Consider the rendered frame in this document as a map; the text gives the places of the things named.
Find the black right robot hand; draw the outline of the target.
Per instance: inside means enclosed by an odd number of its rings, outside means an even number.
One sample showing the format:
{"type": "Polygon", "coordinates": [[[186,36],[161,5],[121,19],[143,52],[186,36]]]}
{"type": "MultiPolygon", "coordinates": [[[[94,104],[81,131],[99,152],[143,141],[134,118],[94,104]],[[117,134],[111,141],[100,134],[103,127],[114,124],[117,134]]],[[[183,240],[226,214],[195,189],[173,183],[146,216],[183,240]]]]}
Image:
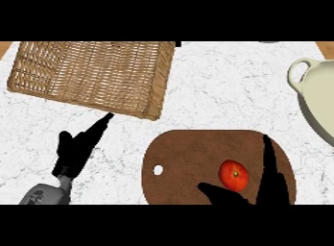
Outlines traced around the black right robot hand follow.
{"type": "MultiPolygon", "coordinates": [[[[257,206],[289,206],[289,190],[283,174],[279,172],[277,155],[270,137],[264,135],[264,173],[257,197],[257,206]]],[[[251,207],[252,204],[236,192],[208,183],[198,188],[209,202],[218,206],[251,207]]]]}

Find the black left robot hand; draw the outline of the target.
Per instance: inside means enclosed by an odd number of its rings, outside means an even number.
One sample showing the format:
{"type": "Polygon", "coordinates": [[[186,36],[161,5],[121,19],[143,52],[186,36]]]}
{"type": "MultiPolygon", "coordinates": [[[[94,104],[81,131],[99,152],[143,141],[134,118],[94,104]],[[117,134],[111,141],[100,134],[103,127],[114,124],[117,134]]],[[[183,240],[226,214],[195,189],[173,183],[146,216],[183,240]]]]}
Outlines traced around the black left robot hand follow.
{"type": "Polygon", "coordinates": [[[56,177],[66,176],[71,179],[78,177],[114,116],[115,114],[109,112],[77,136],[68,131],[59,133],[58,161],[53,169],[56,177]]]}

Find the red tomato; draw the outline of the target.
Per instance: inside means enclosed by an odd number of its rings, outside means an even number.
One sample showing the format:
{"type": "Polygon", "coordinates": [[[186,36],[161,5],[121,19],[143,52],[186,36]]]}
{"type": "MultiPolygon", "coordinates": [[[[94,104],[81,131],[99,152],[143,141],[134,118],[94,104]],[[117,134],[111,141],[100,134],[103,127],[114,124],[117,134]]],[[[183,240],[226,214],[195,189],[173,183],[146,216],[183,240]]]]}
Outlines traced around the red tomato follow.
{"type": "Polygon", "coordinates": [[[220,166],[218,177],[223,185],[233,191],[243,191],[249,183],[245,166],[234,160],[226,160],[220,166]]]}

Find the brown wooden cutting board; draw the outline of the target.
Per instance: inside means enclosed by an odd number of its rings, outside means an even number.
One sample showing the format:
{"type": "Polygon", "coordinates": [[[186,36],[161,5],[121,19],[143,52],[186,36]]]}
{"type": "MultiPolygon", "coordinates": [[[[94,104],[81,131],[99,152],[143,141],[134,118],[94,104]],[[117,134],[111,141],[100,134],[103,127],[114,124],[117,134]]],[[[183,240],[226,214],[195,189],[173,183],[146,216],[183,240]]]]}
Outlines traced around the brown wooden cutting board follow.
{"type": "MultiPolygon", "coordinates": [[[[227,188],[220,181],[218,171],[223,162],[234,160],[249,173],[248,186],[236,192],[255,206],[264,173],[264,135],[252,130],[173,130],[162,133],[150,143],[143,160],[142,186],[147,203],[211,204],[198,185],[208,183],[227,188]]],[[[296,201],[292,165],[279,144],[271,141],[292,205],[296,201]]]]}

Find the wicker basket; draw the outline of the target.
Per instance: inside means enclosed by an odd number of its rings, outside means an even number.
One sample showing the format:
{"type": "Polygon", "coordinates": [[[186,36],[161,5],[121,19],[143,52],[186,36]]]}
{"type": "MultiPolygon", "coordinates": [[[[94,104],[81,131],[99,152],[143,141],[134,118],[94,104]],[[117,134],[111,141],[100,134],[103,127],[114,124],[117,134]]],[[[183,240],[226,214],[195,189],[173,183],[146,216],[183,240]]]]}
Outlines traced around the wicker basket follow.
{"type": "Polygon", "coordinates": [[[173,41],[24,41],[8,90],[158,120],[173,41]]]}

